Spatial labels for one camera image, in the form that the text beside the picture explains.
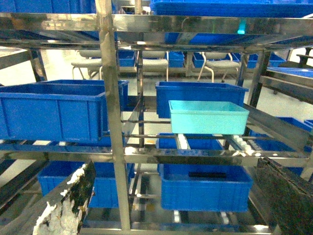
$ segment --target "chair backrest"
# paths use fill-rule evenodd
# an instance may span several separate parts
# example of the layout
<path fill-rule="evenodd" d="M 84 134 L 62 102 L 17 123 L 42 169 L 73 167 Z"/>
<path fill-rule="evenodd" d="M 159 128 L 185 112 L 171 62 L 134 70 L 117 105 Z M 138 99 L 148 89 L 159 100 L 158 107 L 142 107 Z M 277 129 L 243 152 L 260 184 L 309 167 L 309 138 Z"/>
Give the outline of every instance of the chair backrest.
<path fill-rule="evenodd" d="M 82 57 L 96 57 L 96 58 L 101 58 L 101 51 L 100 50 L 79 50 L 79 54 Z"/>
<path fill-rule="evenodd" d="M 204 54 L 207 60 L 221 60 L 227 56 L 227 53 L 223 52 L 205 52 Z"/>
<path fill-rule="evenodd" d="M 152 58 L 164 58 L 165 57 L 165 51 L 143 51 L 142 52 L 142 58 L 145 59 L 152 59 Z"/>

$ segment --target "stainless steel rack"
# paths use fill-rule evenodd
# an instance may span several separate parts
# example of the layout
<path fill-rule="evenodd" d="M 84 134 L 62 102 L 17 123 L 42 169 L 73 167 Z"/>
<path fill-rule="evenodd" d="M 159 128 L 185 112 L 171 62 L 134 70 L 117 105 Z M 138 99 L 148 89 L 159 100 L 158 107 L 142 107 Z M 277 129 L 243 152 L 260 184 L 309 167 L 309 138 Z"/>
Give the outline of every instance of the stainless steel rack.
<path fill-rule="evenodd" d="M 303 147 L 305 145 L 312 146 L 313 136 L 300 128 L 257 110 L 256 107 L 262 86 L 313 103 L 313 85 L 310 80 L 267 71 L 271 51 L 313 45 L 313 19 L 148 16 L 141 15 L 140 0 L 134 4 L 136 15 L 113 15 L 111 0 L 96 0 L 96 6 L 97 14 L 0 13 L 0 30 L 15 30 L 15 32 L 25 30 L 51 37 L 49 40 L 7 38 L 1 39 L 0 45 L 31 49 L 100 48 L 103 63 L 102 77 L 105 80 L 107 91 L 112 147 L 50 146 L 34 145 L 33 141 L 5 141 L 0 144 L 0 158 L 2 160 L 34 159 L 41 163 L 48 160 L 113 162 L 119 201 L 119 221 L 87 221 L 88 225 L 82 230 L 82 234 L 279 234 L 279 229 L 275 229 L 276 222 L 271 216 L 270 208 L 266 204 L 266 197 L 260 193 L 261 190 L 256 181 L 250 194 L 249 211 L 245 214 L 212 212 L 197 214 L 186 211 L 165 211 L 160 208 L 159 189 L 155 188 L 155 185 L 160 185 L 159 177 L 155 175 L 155 172 L 145 173 L 140 169 L 141 164 L 145 163 L 242 165 L 249 167 L 251 176 L 255 178 L 253 167 L 256 166 L 258 158 L 269 157 L 284 166 L 304 167 L 302 177 L 309 180 L 313 172 L 313 155 L 303 152 Z M 242 21 L 245 21 L 246 26 L 245 35 L 240 39 L 218 45 L 190 44 L 190 40 L 197 33 L 238 34 Z M 73 31 L 99 31 L 100 40 L 95 41 Z M 115 32 L 119 37 L 118 43 L 114 40 Z M 165 34 L 171 32 L 179 33 L 178 40 L 174 44 L 168 44 L 164 40 Z M 128 120 L 122 120 L 123 127 L 117 85 L 116 49 L 139 50 L 136 71 L 137 96 L 131 99 L 134 101 L 134 110 Z M 273 138 L 284 142 L 297 152 L 255 151 L 249 155 L 241 150 L 240 146 L 229 136 L 213 138 L 227 140 L 235 150 L 227 148 L 224 151 L 173 150 L 155 149 L 145 145 L 145 138 L 157 138 L 158 136 L 146 135 L 144 125 L 163 122 L 144 120 L 145 112 L 155 111 L 156 98 L 144 95 L 143 50 L 241 52 L 243 53 L 242 67 L 237 80 L 237 84 L 241 86 L 246 72 L 245 62 L 247 62 L 248 55 L 259 53 L 248 104 L 245 106 L 250 111 L 247 127 L 250 129 L 262 128 Z M 132 135 L 137 123 L 139 124 L 139 135 Z M 122 133 L 125 133 L 126 138 L 139 138 L 139 144 L 129 144 L 123 147 Z M 131 186 L 127 184 L 125 163 L 138 164 L 137 174 Z M 22 187 L 19 185 L 15 193 L 18 193 L 20 188 Z M 0 197 L 7 199 L 5 192 L 1 193 Z M 174 223 L 171 216 L 178 216 L 179 223 Z M 231 222 L 227 224 L 223 218 L 227 218 Z"/>

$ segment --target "plastic crate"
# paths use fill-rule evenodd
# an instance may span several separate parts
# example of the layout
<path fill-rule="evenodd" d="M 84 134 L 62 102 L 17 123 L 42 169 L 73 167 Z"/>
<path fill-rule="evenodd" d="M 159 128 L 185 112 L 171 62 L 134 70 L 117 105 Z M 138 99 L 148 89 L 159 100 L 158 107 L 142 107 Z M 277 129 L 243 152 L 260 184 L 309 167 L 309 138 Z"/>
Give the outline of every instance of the plastic crate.
<path fill-rule="evenodd" d="M 231 102 L 170 100 L 173 133 L 242 135 L 249 111 Z"/>
<path fill-rule="evenodd" d="M 108 130 L 104 87 L 0 87 L 0 139 L 97 143 Z"/>
<path fill-rule="evenodd" d="M 157 82 L 156 113 L 170 118 L 169 100 L 229 101 L 243 106 L 248 89 L 226 83 Z"/>
<path fill-rule="evenodd" d="M 121 67 L 134 67 L 136 53 L 133 50 L 120 50 L 118 52 L 119 65 Z"/>
<path fill-rule="evenodd" d="M 241 59 L 241 54 L 240 53 L 235 53 L 235 56 L 240 60 Z M 248 69 L 254 69 L 256 67 L 256 64 L 258 62 L 258 54 L 252 54 L 249 57 L 249 61 L 248 61 Z M 270 59 L 269 59 L 269 67 L 278 67 L 281 63 L 285 62 L 286 60 L 279 57 L 278 55 L 272 53 L 270 55 Z"/>
<path fill-rule="evenodd" d="M 52 161 L 38 175 L 43 196 L 57 187 L 66 177 L 78 169 L 83 162 Z M 95 196 L 92 197 L 91 208 L 117 208 L 117 190 L 113 163 L 94 163 L 96 178 L 94 181 Z M 134 177 L 134 164 L 127 164 L 128 181 Z"/>
<path fill-rule="evenodd" d="M 54 81 L 45 81 L 34 84 L 63 84 L 63 85 L 99 85 L 104 87 L 103 80 L 54 80 Z M 121 111 L 126 110 L 128 105 L 128 84 L 129 81 L 118 81 L 118 92 L 119 92 L 119 102 Z"/>
<path fill-rule="evenodd" d="M 299 69 L 299 68 L 268 68 L 270 71 L 288 73 L 302 77 L 313 77 L 313 69 Z"/>
<path fill-rule="evenodd" d="M 234 62 L 240 62 L 240 60 L 232 53 L 231 56 L 233 57 Z M 224 60 L 230 60 L 229 55 L 225 57 Z M 199 52 L 194 52 L 192 56 L 192 61 L 194 63 L 195 68 L 201 68 L 204 62 L 202 55 Z"/>
<path fill-rule="evenodd" d="M 183 68 L 184 67 L 185 56 L 181 51 L 169 52 L 169 67 L 170 68 Z"/>
<path fill-rule="evenodd" d="M 301 18 L 313 12 L 307 0 L 151 0 L 156 15 Z"/>
<path fill-rule="evenodd" d="M 173 133 L 159 133 L 160 136 L 171 136 Z M 212 135 L 186 135 L 188 144 L 191 149 L 215 149 L 222 150 L 221 143 L 217 140 L 210 139 L 191 139 L 190 137 L 207 137 Z M 156 140 L 156 148 L 177 149 L 175 139 L 160 138 Z"/>
<path fill-rule="evenodd" d="M 304 123 L 313 128 L 313 120 L 307 119 L 307 120 L 304 120 Z"/>
<path fill-rule="evenodd" d="M 187 135 L 192 149 L 223 149 L 218 140 L 189 139 L 188 136 L 200 135 Z M 157 140 L 156 147 L 176 148 L 176 142 L 161 138 Z M 223 172 L 226 178 L 194 178 L 188 176 L 189 172 Z M 241 166 L 161 164 L 159 173 L 162 180 L 161 206 L 166 210 L 247 211 L 253 181 Z"/>

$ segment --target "metal vertical post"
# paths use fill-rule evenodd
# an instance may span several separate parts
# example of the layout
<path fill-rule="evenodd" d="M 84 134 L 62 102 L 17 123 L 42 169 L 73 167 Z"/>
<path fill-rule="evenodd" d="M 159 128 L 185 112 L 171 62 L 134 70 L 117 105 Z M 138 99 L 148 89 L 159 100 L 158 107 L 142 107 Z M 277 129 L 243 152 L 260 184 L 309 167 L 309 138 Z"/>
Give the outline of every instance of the metal vertical post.
<path fill-rule="evenodd" d="M 105 81 L 121 227 L 123 230 L 130 230 L 130 208 L 124 161 L 111 0 L 96 0 L 96 9 L 103 66 L 102 77 Z"/>
<path fill-rule="evenodd" d="M 137 61 L 137 94 L 138 94 L 138 100 L 140 101 L 140 113 L 138 120 L 143 121 L 144 120 L 144 97 L 143 97 L 143 69 L 142 69 L 142 51 L 140 50 L 138 52 L 138 61 Z M 144 135 L 144 123 L 139 123 L 139 134 Z M 139 147 L 143 148 L 145 144 L 145 139 L 140 138 L 139 139 Z"/>
<path fill-rule="evenodd" d="M 250 88 L 250 93 L 248 97 L 248 104 L 256 108 L 258 105 L 262 84 L 259 83 L 260 76 L 264 75 L 269 62 L 270 52 L 259 53 L 258 62 L 253 74 L 252 84 Z"/>
<path fill-rule="evenodd" d="M 142 14 L 141 0 L 135 0 L 135 14 L 136 15 Z"/>
<path fill-rule="evenodd" d="M 135 14 L 141 15 L 142 14 L 142 7 L 141 7 L 141 0 L 135 1 Z M 139 34 L 140 40 L 143 41 L 143 33 Z M 138 51 L 138 57 L 137 57 L 137 95 L 138 95 L 138 101 L 140 101 L 140 113 L 138 120 L 143 121 L 144 120 L 144 97 L 143 97 L 143 59 L 142 59 L 142 50 Z M 139 123 L 139 134 L 144 135 L 145 129 L 144 129 L 144 123 Z M 143 148 L 145 144 L 145 139 L 140 138 L 139 139 L 139 147 Z"/>
<path fill-rule="evenodd" d="M 246 74 L 248 62 L 249 62 L 249 55 L 242 53 L 241 55 L 241 67 L 239 70 L 238 78 L 236 80 L 236 85 L 237 86 L 243 86 L 244 84 L 244 75 Z"/>
<path fill-rule="evenodd" d="M 45 73 L 45 66 L 40 50 L 30 50 L 31 55 L 30 64 L 34 72 L 36 82 L 47 81 L 47 75 Z"/>
<path fill-rule="evenodd" d="M 187 52 L 187 59 L 186 59 L 186 77 L 190 77 L 192 73 L 192 56 L 193 52 Z"/>

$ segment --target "metal horizontal bar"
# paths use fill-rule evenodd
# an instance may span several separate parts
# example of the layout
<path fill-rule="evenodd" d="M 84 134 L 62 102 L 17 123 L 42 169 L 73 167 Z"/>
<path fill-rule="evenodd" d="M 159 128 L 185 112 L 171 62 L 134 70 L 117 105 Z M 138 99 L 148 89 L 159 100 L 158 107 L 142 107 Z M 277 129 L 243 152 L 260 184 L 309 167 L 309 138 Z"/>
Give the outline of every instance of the metal horizontal bar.
<path fill-rule="evenodd" d="M 47 160 L 35 161 L 4 186 L 0 187 L 0 209 L 30 183 L 47 163 Z"/>
<path fill-rule="evenodd" d="M 96 14 L 0 13 L 0 30 L 96 31 Z"/>
<path fill-rule="evenodd" d="M 278 78 L 287 82 L 291 82 L 291 83 L 295 83 L 295 84 L 299 84 L 303 86 L 313 87 L 313 79 L 310 77 L 303 77 L 303 76 L 293 75 L 289 73 L 276 72 L 276 71 L 270 71 L 270 70 L 267 70 L 266 76 Z"/>
<path fill-rule="evenodd" d="M 110 148 L 90 147 L 94 152 L 27 152 L 27 150 L 1 151 L 3 159 L 113 162 Z M 260 157 L 269 157 L 284 166 L 303 167 L 309 158 L 297 152 L 255 151 L 251 156 L 245 151 L 229 150 L 177 150 L 126 147 L 124 159 L 128 163 L 202 164 L 256 166 Z"/>
<path fill-rule="evenodd" d="M 259 158 L 269 157 L 284 166 L 303 167 L 309 158 L 296 152 L 255 151 L 251 156 L 245 151 L 181 150 L 125 148 L 128 163 L 243 165 L 256 166 Z"/>
<path fill-rule="evenodd" d="M 244 25 L 245 35 L 313 36 L 312 22 L 312 19 L 291 18 L 113 15 L 113 24 L 118 32 L 238 34 L 238 30 Z"/>
<path fill-rule="evenodd" d="M 170 121 L 148 121 L 148 120 L 143 120 L 143 121 L 122 120 L 122 122 L 145 123 L 145 124 L 171 124 Z"/>
<path fill-rule="evenodd" d="M 301 101 L 313 104 L 313 87 L 308 87 L 268 76 L 261 76 L 260 83 L 262 83 L 263 86 L 267 88 L 277 90 L 286 95 L 300 99 Z"/>
<path fill-rule="evenodd" d="M 245 104 L 244 108 L 249 110 L 248 121 L 261 127 L 275 139 L 287 144 L 294 150 L 303 152 L 304 146 L 313 144 L 313 136 L 308 131 L 257 110 L 252 106 Z"/>
<path fill-rule="evenodd" d="M 19 49 L 12 53 L 1 55 L 2 51 L 6 53 L 6 50 L 0 51 L 0 70 L 32 59 L 28 50 Z"/>
<path fill-rule="evenodd" d="M 265 225 L 235 225 L 238 232 L 233 232 L 231 225 L 206 225 L 182 223 L 142 223 L 134 222 L 130 231 L 116 228 L 83 228 L 82 235 L 271 235 Z"/>
<path fill-rule="evenodd" d="M 94 161 L 94 162 L 113 162 L 113 155 L 111 149 L 108 148 L 106 153 L 99 148 L 99 153 L 71 153 L 71 152 L 25 152 L 25 151 L 0 151 L 0 158 L 2 159 L 24 159 L 24 160 L 50 160 L 50 161 Z"/>
<path fill-rule="evenodd" d="M 297 47 L 309 46 L 310 44 L 303 45 L 180 45 L 180 44 L 166 44 L 163 42 L 123 42 L 118 45 L 119 49 L 131 48 L 132 50 L 177 50 L 177 51 L 224 51 L 224 52 L 245 52 L 245 53 L 258 53 L 264 50 L 278 51 L 286 50 Z M 33 48 L 33 49 L 99 49 L 99 41 L 81 40 L 81 41 L 66 41 L 64 39 L 57 40 L 34 40 L 34 39 L 0 39 L 0 46 L 4 47 L 19 47 L 19 48 Z M 169 71 L 180 71 L 177 68 L 170 68 Z"/>

